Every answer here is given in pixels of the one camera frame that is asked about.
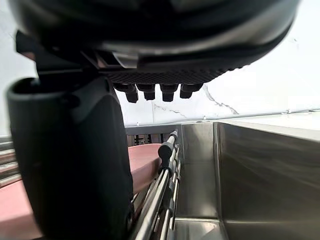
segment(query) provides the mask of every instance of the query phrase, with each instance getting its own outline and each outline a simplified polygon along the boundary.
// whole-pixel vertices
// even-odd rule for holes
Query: stainless steel surface
[[[221,181],[220,181],[220,142],[219,142],[219,122],[213,123],[213,156],[216,187],[216,208],[218,219],[222,219],[221,211]]]
[[[218,220],[176,218],[175,240],[227,240]]]
[[[213,123],[184,124],[182,136],[184,163],[176,216],[216,219]]]
[[[318,240],[320,142],[218,124],[229,240]]]
[[[149,240],[155,219],[159,211],[159,207],[164,196],[166,186],[169,180],[169,170],[162,170],[154,189],[149,193],[144,207],[141,211],[141,215],[134,226],[131,240]]]

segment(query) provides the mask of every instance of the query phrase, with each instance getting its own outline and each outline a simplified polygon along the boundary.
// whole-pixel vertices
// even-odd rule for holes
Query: metal rod
[[[179,192],[179,180],[178,176],[180,175],[181,170],[181,162],[177,160],[177,171],[174,173],[172,180],[174,182],[174,191],[173,191],[173,202],[174,202],[174,209],[173,209],[173,216],[170,218],[169,228],[174,230],[175,229],[175,220],[176,220],[176,212],[177,212],[177,204],[178,204],[178,192]]]
[[[164,217],[164,221],[163,221],[163,226],[161,229],[161,234],[160,234],[160,240],[166,240],[167,239],[167,235],[168,235],[168,229],[169,229],[169,222],[170,222],[170,210],[167,209],[165,211],[165,217]]]
[[[17,182],[19,180],[21,180],[21,175],[20,174],[16,174],[16,175],[9,176],[9,177],[6,177],[4,179],[1,179],[0,180],[0,188],[2,188],[4,186],[7,186],[9,184],[13,184],[14,182]]]
[[[149,194],[147,202],[141,211],[141,216],[132,231],[131,240],[149,240],[151,236],[155,219],[168,185],[169,170],[162,170],[158,179],[158,185],[155,186],[156,190],[154,194]]]
[[[174,230],[175,229],[175,218],[177,212],[177,200],[178,200],[178,191],[179,191],[179,181],[178,179],[175,180],[174,191],[173,191],[173,202],[174,202],[174,210],[173,216],[170,218],[169,228]]]

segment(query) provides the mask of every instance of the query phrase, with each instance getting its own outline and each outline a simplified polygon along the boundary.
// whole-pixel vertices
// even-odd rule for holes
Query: white marble wall
[[[7,0],[0,0],[0,135],[9,133],[5,89],[22,77],[35,76],[34,63],[15,53],[15,24]],[[285,40],[261,60],[228,72],[209,82],[190,99],[163,102],[139,93],[136,104],[118,92],[127,126],[184,122],[194,119],[267,113],[288,109],[320,108],[320,2],[303,0],[297,19]]]

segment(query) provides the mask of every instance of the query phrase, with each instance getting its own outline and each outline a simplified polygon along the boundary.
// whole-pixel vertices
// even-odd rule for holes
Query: gray marble vein
[[[161,110],[163,110],[163,111],[173,112],[173,113],[175,113],[175,114],[181,115],[181,116],[184,117],[185,119],[188,118],[186,115],[182,114],[180,111],[168,109],[168,108],[165,108],[164,106],[159,106],[159,105],[157,105],[157,104],[155,104],[155,103],[152,103],[152,105],[153,105],[153,108],[154,108],[154,109],[161,109]]]
[[[224,104],[223,102],[217,102],[213,97],[212,95],[210,94],[209,90],[208,90],[208,86],[206,84],[203,85],[202,87],[206,97],[212,101],[212,102],[215,102],[216,105],[220,106],[220,107],[226,107],[228,109],[230,109],[230,111],[232,112],[233,115],[239,115],[239,113],[233,108],[231,107],[230,105],[227,105],[227,104]]]

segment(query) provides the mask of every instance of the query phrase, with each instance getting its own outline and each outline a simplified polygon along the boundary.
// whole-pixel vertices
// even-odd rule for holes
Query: black plastic housing
[[[59,81],[25,78],[7,92],[36,222],[46,239],[124,239],[133,180],[118,98],[105,77]]]

